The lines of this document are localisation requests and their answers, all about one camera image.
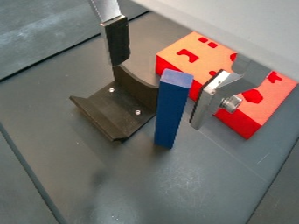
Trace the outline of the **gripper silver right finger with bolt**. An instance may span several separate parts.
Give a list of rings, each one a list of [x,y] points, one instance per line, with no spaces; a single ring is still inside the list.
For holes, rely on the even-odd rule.
[[[268,67],[242,54],[236,56],[231,70],[231,73],[219,70],[200,88],[190,118],[190,124],[196,130],[219,109],[235,112],[242,103],[238,94],[256,88],[271,73]]]

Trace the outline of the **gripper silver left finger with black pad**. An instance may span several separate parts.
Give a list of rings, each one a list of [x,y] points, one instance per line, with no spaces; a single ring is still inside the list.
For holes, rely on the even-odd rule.
[[[88,0],[99,20],[100,33],[107,40],[111,65],[120,65],[130,57],[128,20],[118,0]]]

